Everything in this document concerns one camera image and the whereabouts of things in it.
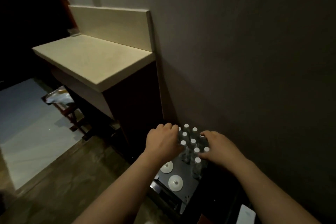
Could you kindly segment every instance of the gray wall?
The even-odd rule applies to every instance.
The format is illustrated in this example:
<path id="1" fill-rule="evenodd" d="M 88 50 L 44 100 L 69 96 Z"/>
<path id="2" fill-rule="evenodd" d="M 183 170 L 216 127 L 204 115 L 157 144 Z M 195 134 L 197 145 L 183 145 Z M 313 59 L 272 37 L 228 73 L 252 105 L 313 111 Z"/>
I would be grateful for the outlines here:
<path id="1" fill-rule="evenodd" d="M 335 0 L 69 0 L 152 12 L 165 118 L 217 130 L 302 205 L 336 209 Z"/>

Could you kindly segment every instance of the countertop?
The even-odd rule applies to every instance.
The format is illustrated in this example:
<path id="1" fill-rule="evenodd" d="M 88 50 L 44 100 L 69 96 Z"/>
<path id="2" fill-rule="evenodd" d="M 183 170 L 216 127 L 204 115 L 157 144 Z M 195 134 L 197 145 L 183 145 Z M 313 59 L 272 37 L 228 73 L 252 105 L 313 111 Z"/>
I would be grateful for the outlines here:
<path id="1" fill-rule="evenodd" d="M 34 52 L 90 88 L 103 92 L 155 60 L 153 52 L 94 38 L 70 36 Z"/>

